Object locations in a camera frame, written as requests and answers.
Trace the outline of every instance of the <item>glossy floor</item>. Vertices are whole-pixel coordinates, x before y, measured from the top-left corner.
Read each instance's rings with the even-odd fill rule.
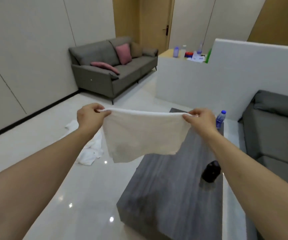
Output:
[[[65,132],[64,126],[76,118],[83,105],[98,102],[106,108],[169,112],[190,108],[155,98],[157,72],[135,84],[114,105],[89,94],[78,94],[0,136],[0,171],[50,145]],[[226,121],[225,136],[239,146],[238,124]],[[58,192],[38,217],[25,240],[33,239],[143,239],[120,222],[116,203],[130,181],[141,158],[114,164],[105,140],[104,155],[91,166],[75,164]],[[245,214],[224,180],[223,239],[246,239]]]

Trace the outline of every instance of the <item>white cloth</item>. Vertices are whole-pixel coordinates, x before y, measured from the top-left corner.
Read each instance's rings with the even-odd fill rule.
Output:
[[[130,162],[149,153],[176,154],[191,127],[183,119],[184,113],[105,110],[112,112],[104,119],[103,130],[115,163]]]
[[[72,133],[74,130],[78,128],[78,122],[77,120],[71,121],[69,124],[65,126],[66,129],[68,129],[68,132],[62,136],[67,136],[68,134]],[[100,129],[95,136],[90,140],[82,149],[81,153],[78,155],[76,161],[79,164],[90,166],[95,161],[95,159],[100,158],[103,155],[102,150],[102,129]]]

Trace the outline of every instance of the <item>sofa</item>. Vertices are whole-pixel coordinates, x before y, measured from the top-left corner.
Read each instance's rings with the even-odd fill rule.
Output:
[[[288,183],[288,96],[258,91],[242,122],[247,154]]]
[[[132,59],[126,65],[120,64],[114,48],[131,42],[131,37],[125,36],[69,48],[77,86],[80,89],[104,95],[114,104],[114,98],[130,85],[138,82],[153,68],[157,70],[158,49],[143,48],[143,56]],[[110,64],[118,69],[120,75],[90,66],[93,61]]]

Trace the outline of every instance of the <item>person's left hand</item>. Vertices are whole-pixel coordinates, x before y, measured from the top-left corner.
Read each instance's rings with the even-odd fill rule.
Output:
[[[77,112],[78,129],[87,133],[90,139],[102,127],[104,118],[111,114],[111,111],[97,112],[101,109],[105,109],[103,105],[93,103],[83,106]]]

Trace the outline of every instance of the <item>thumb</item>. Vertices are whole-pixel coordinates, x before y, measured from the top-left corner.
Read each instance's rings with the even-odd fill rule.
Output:
[[[194,116],[188,115],[188,114],[183,114],[183,118],[186,122],[192,123],[194,121]]]
[[[103,111],[103,112],[100,112],[100,114],[103,116],[103,118],[109,116],[112,112],[107,110],[107,111]]]

